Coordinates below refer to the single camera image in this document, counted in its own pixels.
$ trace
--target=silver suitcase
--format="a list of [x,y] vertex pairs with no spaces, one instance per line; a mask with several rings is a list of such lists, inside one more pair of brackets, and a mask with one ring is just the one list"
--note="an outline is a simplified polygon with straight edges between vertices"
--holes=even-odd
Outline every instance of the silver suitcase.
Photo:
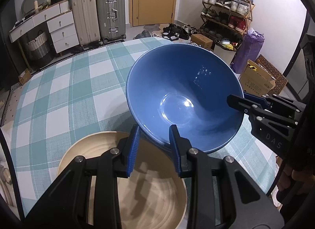
[[80,45],[100,41],[96,0],[71,0],[71,4]]
[[108,40],[126,38],[125,0],[96,0],[100,35]]

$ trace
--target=checkered tablecloth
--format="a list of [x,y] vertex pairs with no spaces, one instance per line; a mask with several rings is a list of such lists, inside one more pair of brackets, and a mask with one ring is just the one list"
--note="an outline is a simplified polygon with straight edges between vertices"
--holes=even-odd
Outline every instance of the checkered tablecloth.
[[[102,47],[62,61],[26,83],[11,129],[25,214],[56,178],[72,144],[99,131],[130,131],[135,121],[126,101],[129,70],[143,53],[164,44],[170,41],[152,37]],[[250,127],[244,118],[235,138],[212,156],[232,155],[267,191],[275,157],[250,134]]]

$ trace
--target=cardboard box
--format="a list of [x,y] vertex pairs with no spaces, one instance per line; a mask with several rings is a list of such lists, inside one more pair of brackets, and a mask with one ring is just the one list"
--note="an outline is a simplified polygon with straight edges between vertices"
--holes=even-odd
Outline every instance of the cardboard box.
[[248,64],[241,74],[239,82],[243,91],[257,96],[266,95],[276,86],[273,77],[251,60],[248,60]]
[[272,94],[279,95],[286,86],[286,84],[288,83],[286,77],[284,77],[282,73],[280,73],[278,69],[275,68],[273,64],[270,63],[263,55],[259,55],[255,62],[257,64],[260,64],[263,68],[265,68],[276,79],[275,80],[276,86],[271,91],[268,92],[268,95],[269,96],[271,96]]
[[193,34],[190,41],[196,43],[197,45],[200,45],[202,48],[207,50],[211,50],[211,46],[213,43],[211,39],[203,36],[202,34]]
[[19,81],[22,85],[28,82],[29,79],[32,78],[32,75],[28,69],[25,69],[23,73],[19,76]]

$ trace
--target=bolt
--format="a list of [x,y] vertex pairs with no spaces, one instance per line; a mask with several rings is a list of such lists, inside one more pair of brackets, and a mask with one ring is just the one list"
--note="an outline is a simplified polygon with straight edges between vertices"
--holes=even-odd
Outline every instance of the bolt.
[[225,157],[225,160],[228,162],[228,163],[232,163],[234,161],[234,158],[232,156],[226,156]]
[[197,153],[198,153],[198,149],[196,149],[196,148],[190,148],[190,149],[189,149],[189,152],[190,152],[191,154],[197,154]]
[[119,154],[119,149],[118,148],[112,148],[111,149],[111,154]]
[[76,156],[75,158],[74,158],[74,161],[75,162],[81,162],[81,161],[83,161],[83,156],[82,155],[78,155],[78,156]]

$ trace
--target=beige bowl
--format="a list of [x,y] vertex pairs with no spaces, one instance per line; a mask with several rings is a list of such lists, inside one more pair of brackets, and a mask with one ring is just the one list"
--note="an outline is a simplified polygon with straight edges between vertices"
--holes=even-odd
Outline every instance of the beige bowl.
[[[77,155],[86,159],[116,147],[125,132],[99,132],[80,139],[63,156],[57,175]],[[93,224],[95,179],[92,178],[88,223]],[[173,162],[157,147],[140,140],[134,170],[128,179],[118,178],[118,198],[123,229],[176,229],[187,206],[184,180]]]

